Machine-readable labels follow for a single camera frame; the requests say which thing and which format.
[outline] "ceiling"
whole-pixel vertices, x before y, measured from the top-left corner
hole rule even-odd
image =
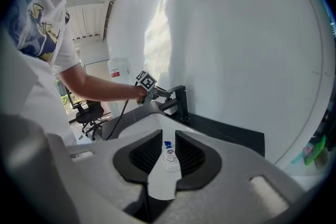
[[[110,0],[68,0],[71,35],[75,46],[103,40],[104,26]]]

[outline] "office chair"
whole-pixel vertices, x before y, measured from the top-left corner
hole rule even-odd
[[[102,126],[105,121],[101,121],[101,118],[104,114],[104,109],[102,108],[100,102],[87,100],[86,104],[88,105],[87,109],[83,109],[81,103],[75,104],[74,108],[78,109],[78,113],[76,114],[76,121],[80,124],[83,124],[82,132],[84,133],[84,128],[90,124],[92,127],[85,132],[85,136],[88,137],[88,133],[93,131],[92,140],[95,139],[96,131]]]

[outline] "forearm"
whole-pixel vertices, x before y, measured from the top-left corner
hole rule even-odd
[[[92,101],[118,101],[138,99],[140,97],[138,87],[115,83],[89,75],[86,75],[81,87],[76,87],[76,89],[71,91],[84,99]]]

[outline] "ceiling beam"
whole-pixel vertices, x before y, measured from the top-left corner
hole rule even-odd
[[[101,40],[104,39],[105,21],[106,21],[107,11],[109,9],[110,1],[111,0],[105,0],[104,7],[103,7],[102,13],[101,13],[101,18],[100,18],[100,38],[101,38]]]
[[[83,37],[83,38],[78,38],[73,41],[75,48],[79,48],[82,44],[85,43],[95,43],[101,41],[100,35],[97,36],[92,36],[92,37]]]
[[[104,0],[68,0],[66,8],[102,7]]]

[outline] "red label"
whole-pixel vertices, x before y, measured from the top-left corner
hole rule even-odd
[[[120,73],[119,72],[115,72],[111,75],[112,78],[115,78],[115,77],[120,77]]]

